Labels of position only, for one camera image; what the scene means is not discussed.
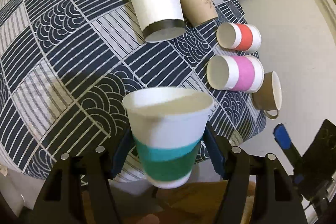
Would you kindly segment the brown handled mug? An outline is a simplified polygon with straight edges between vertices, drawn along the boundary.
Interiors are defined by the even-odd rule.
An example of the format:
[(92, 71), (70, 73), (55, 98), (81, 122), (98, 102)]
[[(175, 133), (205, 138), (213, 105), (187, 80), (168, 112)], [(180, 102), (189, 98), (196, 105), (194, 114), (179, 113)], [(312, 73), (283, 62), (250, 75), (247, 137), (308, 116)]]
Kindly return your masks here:
[(264, 74), (261, 88), (252, 94), (252, 102), (257, 110), (265, 113), (269, 119), (276, 119), (282, 107), (282, 88), (275, 71)]

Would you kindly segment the green banded paper cup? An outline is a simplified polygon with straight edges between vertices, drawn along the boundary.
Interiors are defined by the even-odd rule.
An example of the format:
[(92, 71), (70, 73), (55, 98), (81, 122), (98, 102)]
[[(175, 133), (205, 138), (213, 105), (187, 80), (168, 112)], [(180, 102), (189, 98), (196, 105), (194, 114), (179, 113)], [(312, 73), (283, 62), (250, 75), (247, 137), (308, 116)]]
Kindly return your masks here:
[(122, 104), (147, 180), (161, 189), (185, 184), (213, 98), (194, 89), (157, 87), (131, 92)]

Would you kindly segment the brown kraft paper cup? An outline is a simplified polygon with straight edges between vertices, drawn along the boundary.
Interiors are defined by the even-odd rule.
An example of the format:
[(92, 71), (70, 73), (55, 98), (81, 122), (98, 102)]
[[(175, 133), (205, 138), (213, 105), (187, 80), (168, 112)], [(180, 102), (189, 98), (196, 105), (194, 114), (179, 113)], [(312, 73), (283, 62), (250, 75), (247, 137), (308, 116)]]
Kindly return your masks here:
[(211, 0), (180, 0), (184, 15), (193, 27), (200, 26), (218, 17)]

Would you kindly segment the red banded paper cup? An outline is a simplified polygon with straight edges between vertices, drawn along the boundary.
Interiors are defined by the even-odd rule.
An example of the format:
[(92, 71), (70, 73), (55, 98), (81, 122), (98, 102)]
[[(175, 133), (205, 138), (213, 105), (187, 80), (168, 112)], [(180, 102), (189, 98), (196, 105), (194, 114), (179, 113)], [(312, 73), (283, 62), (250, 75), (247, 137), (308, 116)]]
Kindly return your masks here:
[(217, 41), (228, 50), (254, 53), (261, 46), (261, 34), (252, 24), (226, 22), (217, 29)]

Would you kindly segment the navy patterned tablecloth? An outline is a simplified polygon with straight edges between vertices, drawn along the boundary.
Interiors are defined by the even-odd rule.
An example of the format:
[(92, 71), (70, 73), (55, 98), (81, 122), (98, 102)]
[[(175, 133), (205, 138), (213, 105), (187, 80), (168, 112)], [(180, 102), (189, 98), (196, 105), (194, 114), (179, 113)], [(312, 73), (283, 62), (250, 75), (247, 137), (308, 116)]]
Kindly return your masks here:
[(45, 179), (64, 153), (108, 143), (126, 125), (122, 99), (139, 88), (210, 93), (216, 133), (242, 143), (265, 114), (248, 94), (212, 89), (206, 65), (222, 55), (216, 30), (244, 23), (237, 0), (213, 0), (218, 18), (147, 44), (130, 0), (1, 0), (1, 163)]

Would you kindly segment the black banded white paper cup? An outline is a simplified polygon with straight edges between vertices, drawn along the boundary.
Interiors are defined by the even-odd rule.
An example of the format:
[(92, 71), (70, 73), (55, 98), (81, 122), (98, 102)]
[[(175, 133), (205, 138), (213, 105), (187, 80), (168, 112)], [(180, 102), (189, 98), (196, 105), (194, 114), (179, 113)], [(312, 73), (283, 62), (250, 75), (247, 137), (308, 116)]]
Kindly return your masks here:
[(186, 31), (180, 0), (131, 0), (147, 43), (171, 40)]

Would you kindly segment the pink banded paper cup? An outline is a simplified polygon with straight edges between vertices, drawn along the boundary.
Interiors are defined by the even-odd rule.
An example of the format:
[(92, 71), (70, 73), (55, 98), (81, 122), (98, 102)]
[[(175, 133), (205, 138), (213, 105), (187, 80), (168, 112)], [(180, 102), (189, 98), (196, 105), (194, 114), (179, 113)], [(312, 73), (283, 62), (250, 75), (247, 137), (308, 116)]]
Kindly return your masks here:
[(216, 55), (207, 64), (207, 80), (215, 90), (255, 93), (263, 84), (264, 68), (251, 55)]

